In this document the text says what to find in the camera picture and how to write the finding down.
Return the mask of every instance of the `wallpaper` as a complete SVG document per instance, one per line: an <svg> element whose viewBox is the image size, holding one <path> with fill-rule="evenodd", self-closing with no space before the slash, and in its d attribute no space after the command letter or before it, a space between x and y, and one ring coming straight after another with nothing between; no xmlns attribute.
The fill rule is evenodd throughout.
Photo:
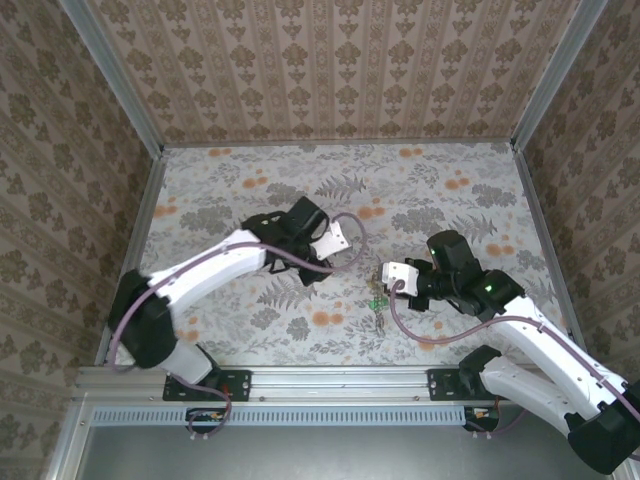
<svg viewBox="0 0 640 480"><path fill-rule="evenodd" d="M491 332L434 347L408 339L393 323L379 265L428 259L427 238L449 228L468 239L485 268L504 269L562 325L506 143L177 148L164 155L145 273L217 244L249 216L288 210L303 195L330 216L357 214L370 235L363 260L347 272L308 288L292 271L246 275L174 319L178 335L200 342L221 364L455 364L483 343L527 362ZM334 265L361 245L353 221L341 226L354 250L337 255ZM431 338L478 323L443 302L426 313L409 311L406 301L398 310L413 331Z"/></svg>
<svg viewBox="0 0 640 480"><path fill-rule="evenodd" d="M0 478L38 478L93 363L150 159L55 1L0 2Z"/></svg>
<svg viewBox="0 0 640 480"><path fill-rule="evenodd" d="M165 143L506 138L578 0L89 0Z"/></svg>
<svg viewBox="0 0 640 480"><path fill-rule="evenodd" d="M609 2L526 157L589 350L640 379L639 2Z"/></svg>

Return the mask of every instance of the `floral tablecloth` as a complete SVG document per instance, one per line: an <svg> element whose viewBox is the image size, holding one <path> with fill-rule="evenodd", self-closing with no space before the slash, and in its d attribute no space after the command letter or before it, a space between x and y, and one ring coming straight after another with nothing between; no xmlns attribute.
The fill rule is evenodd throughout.
<svg viewBox="0 0 640 480"><path fill-rule="evenodd" d="M349 272L309 288L294 272L248 275L175 319L178 335L200 342L223 365L455 364L483 343L528 363L491 331L427 346L406 338L388 307L374 310L379 264L428 258L427 238L451 228L467 237L485 268L508 272L552 321L563 323L506 143L180 148L164 155L168 166L144 273L182 262L243 219L287 210L302 195L330 216L357 214L369 232L364 259ZM342 225L359 248L356 225ZM353 254L338 255L334 264ZM433 302L427 313L403 303L399 312L414 332L432 338L477 323L444 302Z"/></svg>

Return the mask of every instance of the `gray leaf pattern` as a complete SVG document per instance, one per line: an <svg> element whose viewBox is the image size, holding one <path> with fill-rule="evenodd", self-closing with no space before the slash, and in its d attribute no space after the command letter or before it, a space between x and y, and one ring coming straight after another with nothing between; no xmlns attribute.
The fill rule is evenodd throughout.
<svg viewBox="0 0 640 480"><path fill-rule="evenodd" d="M356 214L367 229L368 249L350 271L310 287L295 270L256 272L176 318L182 338L199 342L222 365L455 364L481 344L526 361L489 332L453 345L418 344L396 328L388 305L376 306L374 300L385 298L372 282L379 264L428 259L428 237L449 228L466 236L484 268L508 272L560 324L507 144L170 148L164 156L165 184L147 237L144 273L215 245L252 215L286 211L303 195L330 217ZM354 223L345 219L341 226L353 249L332 258L334 265L347 263L360 248ZM19 262L7 265L8 278L25 282ZM420 314L400 301L398 310L416 334L432 338L477 324L443 302ZM40 375L59 368L49 355L36 363Z"/></svg>

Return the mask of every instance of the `small green object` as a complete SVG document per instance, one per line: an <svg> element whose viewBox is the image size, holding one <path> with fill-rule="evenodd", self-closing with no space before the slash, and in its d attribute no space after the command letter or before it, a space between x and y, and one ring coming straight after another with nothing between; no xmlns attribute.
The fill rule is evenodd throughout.
<svg viewBox="0 0 640 480"><path fill-rule="evenodd" d="M379 312L385 307L389 306L389 299L382 297L380 300L371 300L369 302L369 308L374 312Z"/></svg>

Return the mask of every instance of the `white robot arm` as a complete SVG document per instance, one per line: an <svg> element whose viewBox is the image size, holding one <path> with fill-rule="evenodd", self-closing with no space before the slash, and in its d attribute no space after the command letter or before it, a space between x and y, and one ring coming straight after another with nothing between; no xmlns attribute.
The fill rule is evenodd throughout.
<svg viewBox="0 0 640 480"><path fill-rule="evenodd" d="M324 232L314 238L323 224ZM256 244L255 248L251 247L252 243ZM147 277L137 270L127 272L118 285L109 327L116 331L133 302L144 292L155 289L122 331L122 343L141 368L160 367L188 383L201 382L217 365L199 346L176 338L173 318L207 293L241 275L268 265L271 273L294 266L262 245L276 247L327 270L331 267L329 257L350 248L340 224L330 221L326 213L302 197L287 213L249 218L242 223L242 229L179 265ZM281 268L276 269L277 263L281 263ZM329 274L299 269L305 286L322 281Z"/></svg>
<svg viewBox="0 0 640 480"><path fill-rule="evenodd" d="M418 311L427 310L431 300L448 301L460 313L490 324L546 375L518 367L484 345L460 362L457 387L469 399L490 393L516 402L565 435L588 465L610 474L640 446L640 422L631 412L635 409L637 414L640 407L640 382L629 385L581 350L506 273L482 270L456 231L438 233L427 245L433 264L405 259L382 265L380 280L386 289L407 297L409 308ZM393 303L392 314L413 336L399 321Z"/></svg>

